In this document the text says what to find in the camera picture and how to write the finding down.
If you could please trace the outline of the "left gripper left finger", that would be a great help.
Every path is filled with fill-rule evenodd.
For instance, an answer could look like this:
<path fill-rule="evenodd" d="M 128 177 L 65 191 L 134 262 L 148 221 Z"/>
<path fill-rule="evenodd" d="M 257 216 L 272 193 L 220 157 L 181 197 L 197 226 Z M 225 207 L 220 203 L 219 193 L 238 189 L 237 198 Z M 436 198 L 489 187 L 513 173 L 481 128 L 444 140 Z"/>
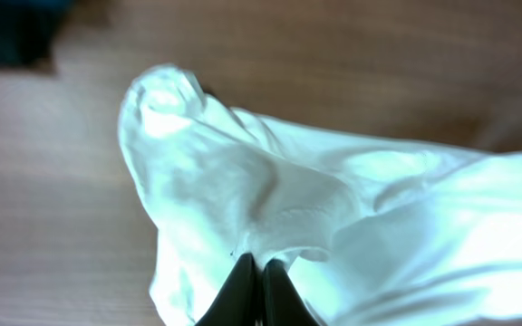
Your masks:
<path fill-rule="evenodd" d="M 253 255 L 242 254 L 196 326 L 255 326 L 256 287 Z"/>

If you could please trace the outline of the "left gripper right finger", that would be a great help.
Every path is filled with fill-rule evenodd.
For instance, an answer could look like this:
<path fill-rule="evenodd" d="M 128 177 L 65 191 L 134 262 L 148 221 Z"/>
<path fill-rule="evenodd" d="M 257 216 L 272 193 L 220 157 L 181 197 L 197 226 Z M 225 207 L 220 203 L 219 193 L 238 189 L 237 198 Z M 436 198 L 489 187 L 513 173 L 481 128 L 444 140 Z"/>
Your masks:
<path fill-rule="evenodd" d="M 318 326 L 292 284 L 282 261 L 273 259 L 266 265 L 262 282 L 265 325 Z"/>

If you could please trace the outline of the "white t-shirt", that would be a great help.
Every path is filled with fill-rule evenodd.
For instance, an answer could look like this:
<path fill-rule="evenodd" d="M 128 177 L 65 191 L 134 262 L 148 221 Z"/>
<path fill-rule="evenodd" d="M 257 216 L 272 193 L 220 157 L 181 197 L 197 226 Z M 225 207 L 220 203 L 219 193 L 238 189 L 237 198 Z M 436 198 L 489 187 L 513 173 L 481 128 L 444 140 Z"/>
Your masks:
<path fill-rule="evenodd" d="M 168 325 L 197 323 L 242 254 L 281 261 L 322 325 L 522 321 L 522 152 L 259 116 L 173 65 L 132 82 L 118 136 Z"/>

